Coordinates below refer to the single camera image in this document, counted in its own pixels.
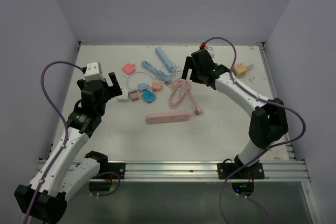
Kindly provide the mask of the white USB charger plug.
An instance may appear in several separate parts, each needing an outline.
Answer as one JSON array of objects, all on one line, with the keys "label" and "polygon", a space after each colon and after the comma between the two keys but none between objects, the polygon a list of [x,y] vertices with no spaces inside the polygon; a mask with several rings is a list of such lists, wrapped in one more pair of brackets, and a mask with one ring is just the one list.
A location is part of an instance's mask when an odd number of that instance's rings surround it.
[{"label": "white USB charger plug", "polygon": [[116,97],[118,102],[128,102],[129,101],[129,91],[123,90],[120,96]]}]

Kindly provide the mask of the pink adapter plug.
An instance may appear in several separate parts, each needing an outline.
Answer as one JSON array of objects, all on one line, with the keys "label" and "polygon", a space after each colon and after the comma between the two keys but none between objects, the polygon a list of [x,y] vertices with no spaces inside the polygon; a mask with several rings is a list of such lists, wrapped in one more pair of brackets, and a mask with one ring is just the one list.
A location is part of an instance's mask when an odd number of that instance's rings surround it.
[{"label": "pink adapter plug", "polygon": [[131,64],[128,62],[122,67],[122,70],[125,74],[131,75],[136,71],[135,64]]}]

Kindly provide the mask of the light blue power strip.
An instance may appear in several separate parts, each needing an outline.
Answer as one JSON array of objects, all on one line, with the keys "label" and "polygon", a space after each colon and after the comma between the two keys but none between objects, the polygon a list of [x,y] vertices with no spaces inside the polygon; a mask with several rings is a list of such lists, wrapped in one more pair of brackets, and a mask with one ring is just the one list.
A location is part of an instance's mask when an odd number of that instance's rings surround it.
[{"label": "light blue power strip", "polygon": [[173,73],[174,71],[174,63],[169,59],[169,57],[166,55],[166,53],[163,51],[161,47],[155,48],[155,54],[160,59],[163,66],[166,68],[166,70],[169,73]]}]

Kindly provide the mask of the brown pink USB charger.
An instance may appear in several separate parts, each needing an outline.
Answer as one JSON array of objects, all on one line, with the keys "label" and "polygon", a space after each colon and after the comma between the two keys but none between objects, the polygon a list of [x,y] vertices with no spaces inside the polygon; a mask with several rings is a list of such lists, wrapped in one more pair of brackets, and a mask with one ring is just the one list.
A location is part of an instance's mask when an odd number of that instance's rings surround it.
[{"label": "brown pink USB charger", "polygon": [[137,90],[129,92],[129,98],[132,102],[139,100],[139,93]]}]

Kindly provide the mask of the light blue charger plug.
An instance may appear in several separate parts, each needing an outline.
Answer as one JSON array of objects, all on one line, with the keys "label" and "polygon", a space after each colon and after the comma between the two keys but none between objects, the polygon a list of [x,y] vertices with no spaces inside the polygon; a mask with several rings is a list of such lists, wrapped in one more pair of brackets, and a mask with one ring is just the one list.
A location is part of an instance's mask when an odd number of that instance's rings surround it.
[{"label": "light blue charger plug", "polygon": [[143,83],[139,83],[138,84],[138,91],[141,93],[141,92],[144,92],[148,89],[149,85],[146,84],[145,82]]}]

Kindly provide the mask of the blue cube socket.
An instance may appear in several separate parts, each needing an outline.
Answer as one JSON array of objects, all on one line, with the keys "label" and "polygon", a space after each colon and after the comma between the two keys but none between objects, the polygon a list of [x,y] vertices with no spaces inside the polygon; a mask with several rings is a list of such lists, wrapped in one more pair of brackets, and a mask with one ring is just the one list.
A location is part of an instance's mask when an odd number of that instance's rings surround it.
[{"label": "blue cube socket", "polygon": [[152,91],[146,90],[142,93],[142,99],[146,103],[152,103],[156,99],[156,95]]}]

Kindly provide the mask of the yellow cube socket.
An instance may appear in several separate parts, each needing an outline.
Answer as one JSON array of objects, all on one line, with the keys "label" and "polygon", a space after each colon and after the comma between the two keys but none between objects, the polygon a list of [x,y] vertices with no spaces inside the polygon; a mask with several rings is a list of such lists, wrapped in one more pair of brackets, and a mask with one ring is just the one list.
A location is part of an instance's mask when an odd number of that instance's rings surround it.
[{"label": "yellow cube socket", "polygon": [[242,78],[246,75],[246,73],[248,71],[250,71],[253,68],[254,64],[249,64],[249,65],[245,65],[244,63],[238,63],[236,65],[234,65],[233,68],[233,74],[236,76],[236,78]]}]

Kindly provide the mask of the salmon pink charger plug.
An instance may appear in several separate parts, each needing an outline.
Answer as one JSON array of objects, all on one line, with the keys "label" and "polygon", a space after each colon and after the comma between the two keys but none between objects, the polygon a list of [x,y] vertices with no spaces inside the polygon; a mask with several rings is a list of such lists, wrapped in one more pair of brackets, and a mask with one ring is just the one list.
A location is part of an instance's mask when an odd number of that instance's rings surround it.
[{"label": "salmon pink charger plug", "polygon": [[160,82],[153,82],[152,83],[152,90],[154,92],[159,92],[163,89],[163,85]]}]

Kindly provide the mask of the pink power strip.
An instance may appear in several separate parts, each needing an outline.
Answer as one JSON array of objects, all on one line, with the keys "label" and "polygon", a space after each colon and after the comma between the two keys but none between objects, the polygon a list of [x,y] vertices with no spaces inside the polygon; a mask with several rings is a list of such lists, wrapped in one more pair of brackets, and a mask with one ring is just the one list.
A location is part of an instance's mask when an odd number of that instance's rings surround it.
[{"label": "pink power strip", "polygon": [[160,124],[171,122],[183,122],[189,119],[190,115],[187,111],[173,111],[173,112],[161,112],[151,113],[145,116],[147,124]]}]

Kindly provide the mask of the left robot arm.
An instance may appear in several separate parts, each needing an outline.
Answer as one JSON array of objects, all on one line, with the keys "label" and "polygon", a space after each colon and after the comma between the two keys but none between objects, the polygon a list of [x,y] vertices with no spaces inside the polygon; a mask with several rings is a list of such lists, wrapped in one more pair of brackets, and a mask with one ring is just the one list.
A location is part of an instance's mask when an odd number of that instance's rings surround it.
[{"label": "left robot arm", "polygon": [[14,192],[25,218],[58,223],[71,197],[88,180],[121,180],[121,176],[110,169],[108,157],[95,151],[89,152],[72,172],[69,171],[75,157],[101,123],[107,102],[122,94],[115,73],[109,73],[109,78],[111,86],[105,78],[78,80],[81,99],[68,116],[57,146],[29,184],[19,185]]}]

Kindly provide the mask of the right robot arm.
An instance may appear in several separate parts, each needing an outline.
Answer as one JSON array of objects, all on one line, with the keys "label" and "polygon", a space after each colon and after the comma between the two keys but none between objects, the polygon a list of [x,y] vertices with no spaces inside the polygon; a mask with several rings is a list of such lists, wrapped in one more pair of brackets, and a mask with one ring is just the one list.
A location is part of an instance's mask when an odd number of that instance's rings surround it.
[{"label": "right robot arm", "polygon": [[216,64],[206,49],[186,58],[182,78],[226,95],[250,117],[249,141],[235,157],[236,176],[246,178],[250,175],[252,166],[259,161],[257,156],[288,132],[283,101],[270,100],[243,84],[227,67]]}]

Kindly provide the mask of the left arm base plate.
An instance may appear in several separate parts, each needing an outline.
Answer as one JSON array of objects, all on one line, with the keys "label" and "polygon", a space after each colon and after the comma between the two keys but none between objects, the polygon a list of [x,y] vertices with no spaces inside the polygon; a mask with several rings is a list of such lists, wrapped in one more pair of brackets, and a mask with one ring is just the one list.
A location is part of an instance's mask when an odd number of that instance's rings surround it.
[{"label": "left arm base plate", "polygon": [[93,176],[94,179],[117,179],[118,176],[120,179],[124,179],[126,164],[123,162],[107,162],[104,165],[104,168],[101,168],[99,173],[96,176]]}]

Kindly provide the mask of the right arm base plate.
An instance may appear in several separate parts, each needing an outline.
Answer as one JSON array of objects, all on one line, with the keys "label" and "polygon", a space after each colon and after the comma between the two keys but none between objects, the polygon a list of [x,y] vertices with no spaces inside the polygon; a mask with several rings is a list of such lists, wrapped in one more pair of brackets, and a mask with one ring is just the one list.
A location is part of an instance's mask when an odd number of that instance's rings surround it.
[{"label": "right arm base plate", "polygon": [[261,163],[249,167],[239,168],[236,163],[217,163],[218,178],[225,179],[265,179],[264,168]]}]

